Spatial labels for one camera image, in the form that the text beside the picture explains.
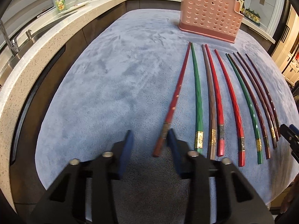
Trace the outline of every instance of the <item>wall outlet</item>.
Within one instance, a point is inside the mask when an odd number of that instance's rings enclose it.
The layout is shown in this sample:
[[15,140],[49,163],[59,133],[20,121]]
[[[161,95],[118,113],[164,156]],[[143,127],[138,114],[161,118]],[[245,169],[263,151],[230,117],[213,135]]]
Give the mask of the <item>wall outlet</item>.
[[264,6],[265,5],[265,0],[260,0],[260,4]]

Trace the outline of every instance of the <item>utensil holder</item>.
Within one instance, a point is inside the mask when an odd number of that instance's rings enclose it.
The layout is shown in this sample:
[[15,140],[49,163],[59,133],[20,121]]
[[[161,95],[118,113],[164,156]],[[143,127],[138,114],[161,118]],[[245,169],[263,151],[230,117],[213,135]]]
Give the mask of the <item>utensil holder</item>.
[[237,0],[182,0],[182,31],[235,43],[243,14]]

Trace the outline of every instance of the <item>faucet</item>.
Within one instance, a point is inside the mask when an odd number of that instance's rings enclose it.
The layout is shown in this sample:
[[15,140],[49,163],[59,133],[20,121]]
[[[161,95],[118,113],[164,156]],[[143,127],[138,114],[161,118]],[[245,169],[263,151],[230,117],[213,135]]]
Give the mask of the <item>faucet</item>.
[[4,37],[5,41],[6,41],[6,44],[9,47],[12,55],[16,56],[17,53],[20,51],[20,49],[18,47],[18,43],[17,43],[17,38],[15,37],[14,39],[12,39],[10,41],[10,39],[9,39],[9,37],[7,35],[7,32],[5,30],[4,23],[2,22],[2,20],[0,20],[0,29],[2,31],[3,37]]

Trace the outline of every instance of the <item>screw head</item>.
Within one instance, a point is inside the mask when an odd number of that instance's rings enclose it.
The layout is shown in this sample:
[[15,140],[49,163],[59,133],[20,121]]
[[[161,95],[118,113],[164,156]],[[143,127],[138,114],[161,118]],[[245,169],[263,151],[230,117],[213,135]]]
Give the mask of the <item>screw head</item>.
[[112,157],[113,156],[113,152],[104,152],[103,153],[103,157]]
[[226,158],[222,158],[221,161],[222,161],[222,163],[225,164],[225,165],[227,165],[227,164],[231,164],[231,160],[230,160],[229,158],[227,158],[227,157],[226,157]]
[[191,157],[197,157],[199,156],[199,153],[197,151],[188,151],[188,155]]
[[75,159],[72,159],[69,163],[70,163],[70,165],[78,165],[80,163],[80,160],[75,158]]

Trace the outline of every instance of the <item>speckled stone countertop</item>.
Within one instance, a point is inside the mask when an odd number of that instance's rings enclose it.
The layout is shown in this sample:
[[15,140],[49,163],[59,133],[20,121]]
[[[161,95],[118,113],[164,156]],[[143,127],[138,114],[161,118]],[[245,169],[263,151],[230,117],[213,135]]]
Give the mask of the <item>speckled stone countertop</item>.
[[[32,85],[50,59],[73,35],[96,17],[124,1],[126,0],[93,0],[88,5],[79,8],[76,13],[65,18],[45,33],[27,51],[3,85],[0,92],[0,188],[12,207],[14,204],[9,177],[10,148],[19,113]],[[58,16],[53,11],[44,14],[23,30],[18,37],[18,43],[21,44],[26,40],[24,32],[28,28],[34,33],[57,18]],[[243,23],[249,27],[255,26],[246,20],[243,20]],[[273,40],[266,32],[259,30],[257,32],[270,41]],[[6,48],[0,55],[0,69],[10,56],[10,51]]]

